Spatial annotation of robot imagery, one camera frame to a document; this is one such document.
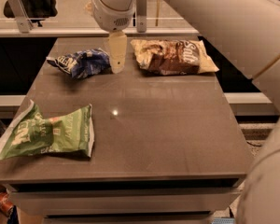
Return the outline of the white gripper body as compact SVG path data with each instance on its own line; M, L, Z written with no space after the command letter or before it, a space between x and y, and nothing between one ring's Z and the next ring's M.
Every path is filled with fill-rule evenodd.
M136 0L91 0L92 15L107 32L127 28L134 14Z

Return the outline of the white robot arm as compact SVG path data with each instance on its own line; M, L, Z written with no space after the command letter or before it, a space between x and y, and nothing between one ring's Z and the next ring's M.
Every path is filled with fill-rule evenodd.
M91 0L106 31L126 28L135 0ZM262 91L280 113L279 0L164 0ZM280 224L280 118L254 159L236 224Z

